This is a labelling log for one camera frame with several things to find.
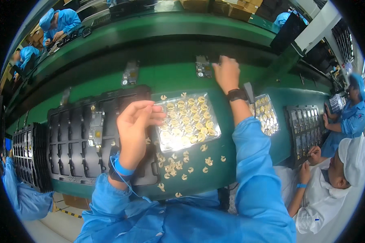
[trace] right hand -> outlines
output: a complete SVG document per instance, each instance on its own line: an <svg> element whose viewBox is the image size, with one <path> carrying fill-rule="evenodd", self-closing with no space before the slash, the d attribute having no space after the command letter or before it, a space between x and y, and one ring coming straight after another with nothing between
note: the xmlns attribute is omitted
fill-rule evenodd
<svg viewBox="0 0 365 243"><path fill-rule="evenodd" d="M300 183L307 184L309 182L309 179L311 178L311 173L309 171L308 161L302 164L299 172L299 177L300 177Z"/></svg>
<svg viewBox="0 0 365 243"><path fill-rule="evenodd" d="M228 95L230 90L238 89L239 84L239 64L235 59L227 56L220 56L222 65L213 63L215 78L223 92Z"/></svg>

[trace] left hand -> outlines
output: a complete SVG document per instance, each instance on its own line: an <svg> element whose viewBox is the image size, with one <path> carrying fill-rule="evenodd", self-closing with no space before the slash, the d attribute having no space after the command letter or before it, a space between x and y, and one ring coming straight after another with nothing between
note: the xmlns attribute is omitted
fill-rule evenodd
<svg viewBox="0 0 365 243"><path fill-rule="evenodd" d="M53 37L53 42L58 41L58 39L59 39L61 36L63 36L63 30L58 31L58 32L54 35L54 37Z"/></svg>
<svg viewBox="0 0 365 243"><path fill-rule="evenodd" d="M328 122L329 122L329 119L327 118L327 114L325 113L325 114L323 114L323 121L324 121L324 123L325 123L325 128L327 128L327 126L328 126Z"/></svg>

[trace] blue wrist strap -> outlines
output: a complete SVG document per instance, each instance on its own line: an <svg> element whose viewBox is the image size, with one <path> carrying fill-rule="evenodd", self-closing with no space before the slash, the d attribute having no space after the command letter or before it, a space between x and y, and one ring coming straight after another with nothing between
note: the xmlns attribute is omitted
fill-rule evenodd
<svg viewBox="0 0 365 243"><path fill-rule="evenodd" d="M302 183L299 183L299 184L297 184L297 186L296 186L297 188L306 188L307 187L307 185L306 184L302 184Z"/></svg>

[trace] hand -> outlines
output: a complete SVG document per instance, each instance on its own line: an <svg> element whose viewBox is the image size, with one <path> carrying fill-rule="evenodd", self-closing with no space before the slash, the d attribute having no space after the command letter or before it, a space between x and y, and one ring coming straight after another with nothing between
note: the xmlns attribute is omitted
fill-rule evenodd
<svg viewBox="0 0 365 243"><path fill-rule="evenodd" d="M59 39L61 36L63 36L63 30L58 31L58 32L54 35L54 37L53 37L53 42L58 41L58 39Z"/></svg>
<svg viewBox="0 0 365 243"><path fill-rule="evenodd" d="M325 113L325 114L323 114L323 121L324 121L324 123L325 123L325 128L327 128L329 120L328 120L328 118L327 118L327 114L326 114L326 113Z"/></svg>
<svg viewBox="0 0 365 243"><path fill-rule="evenodd" d="M313 146L308 151L308 156L311 158L308 159L311 165L319 164L320 156L321 156L322 150L319 148L319 146Z"/></svg>
<svg viewBox="0 0 365 243"><path fill-rule="evenodd" d="M309 171L309 163L306 161L302 164L299 172L300 183L307 184L311 177L311 173Z"/></svg>
<svg viewBox="0 0 365 243"><path fill-rule="evenodd" d="M235 59L220 56L222 65L213 63L215 78L223 92L228 95L230 90L238 89L239 64Z"/></svg>
<svg viewBox="0 0 365 243"><path fill-rule="evenodd" d="M162 107L154 106L154 101L135 101L117 118L122 150L119 162L123 168L135 169L145 156L145 129L149 125L161 125L166 114Z"/></svg>

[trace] blue uniform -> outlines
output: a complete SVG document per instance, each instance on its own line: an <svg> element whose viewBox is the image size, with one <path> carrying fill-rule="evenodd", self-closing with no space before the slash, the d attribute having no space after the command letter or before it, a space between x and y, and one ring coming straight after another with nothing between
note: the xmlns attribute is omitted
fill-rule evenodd
<svg viewBox="0 0 365 243"><path fill-rule="evenodd" d="M339 146L339 142L344 138L356 138L361 136L365 129L365 86L364 80L361 75L351 74L360 87L360 99L361 102L350 106L351 101L349 100L342 111L338 114L339 117L336 123L341 123L342 132L331 131L330 135L327 137L325 143L323 144L321 150L321 156L323 157L334 157L335 152Z"/></svg>
<svg viewBox="0 0 365 243"><path fill-rule="evenodd" d="M279 26L280 28L285 24L285 22L287 21L287 19L289 18L289 16L291 16L291 13L289 12L284 12L284 13L280 13L279 15L277 15L276 20L273 22L273 24ZM308 21L301 15L299 14L300 18L303 20L303 22L308 25Z"/></svg>
<svg viewBox="0 0 365 243"><path fill-rule="evenodd" d="M281 182L269 156L271 145L260 122L249 117L233 133L237 150L235 206L238 215L218 210L217 191L166 200L130 201L101 174L91 210L75 242L296 242L296 228L281 199Z"/></svg>
<svg viewBox="0 0 365 243"><path fill-rule="evenodd" d="M53 19L54 13L58 14L58 22L57 22L57 28L53 30L49 30L50 22ZM46 47L45 41L47 39L50 39L50 41L53 40L54 35L59 32L63 31L64 34L70 33L74 27L81 24L80 18L78 17L76 11L72 9L63 9L63 10L57 10L54 11L53 9L50 9L47 14L45 14L39 21L39 25L44 31L44 37L43 37L43 46Z"/></svg>
<svg viewBox="0 0 365 243"><path fill-rule="evenodd" d="M53 193L40 193L23 182L19 182L15 173L14 160L7 157L4 176L5 192L11 205L21 220L37 220L46 217L53 209Z"/></svg>

